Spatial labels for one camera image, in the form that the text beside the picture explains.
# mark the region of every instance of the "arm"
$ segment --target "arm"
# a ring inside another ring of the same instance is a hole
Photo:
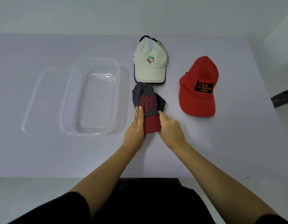
[[[121,147],[101,166],[75,185],[70,192],[80,193],[93,217],[111,195],[122,172],[145,140],[143,108],[136,107],[134,121],[127,129]]]
[[[159,113],[162,140],[189,169],[227,224],[254,224],[262,215],[277,215],[258,196],[193,149],[178,121]]]

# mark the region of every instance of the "black sleeve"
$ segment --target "black sleeve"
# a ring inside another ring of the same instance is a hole
[[[91,215],[85,198],[68,192],[10,222],[19,223],[89,223]]]
[[[255,224],[267,224],[267,223],[273,223],[273,224],[288,224],[288,222],[283,219],[282,217],[278,215],[272,215],[272,214],[267,214],[261,216]]]

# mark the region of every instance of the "person's left arm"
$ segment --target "person's left arm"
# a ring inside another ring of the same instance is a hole
[[[136,107],[134,121],[127,129],[121,147],[101,166],[91,172],[69,192],[78,192],[88,203],[93,217],[111,195],[122,172],[145,140],[143,108]]]

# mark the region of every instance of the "table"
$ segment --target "table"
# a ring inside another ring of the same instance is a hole
[[[0,177],[85,177],[121,145],[130,125],[135,86],[132,56],[141,36],[0,34]],[[180,121],[186,139],[232,177],[288,177],[288,141],[244,36],[157,36],[169,60],[165,113]],[[179,78],[200,56],[217,65],[216,114],[199,118],[179,106]],[[115,59],[129,74],[125,127],[105,136],[31,137],[21,121],[38,76],[49,67],[72,67],[84,58]],[[157,133],[122,177],[191,177]]]

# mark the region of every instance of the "person's right arm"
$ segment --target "person's right arm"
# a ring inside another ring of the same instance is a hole
[[[164,143],[189,169],[226,224],[254,224],[277,213],[258,196],[213,165],[187,143],[178,121],[159,111]]]

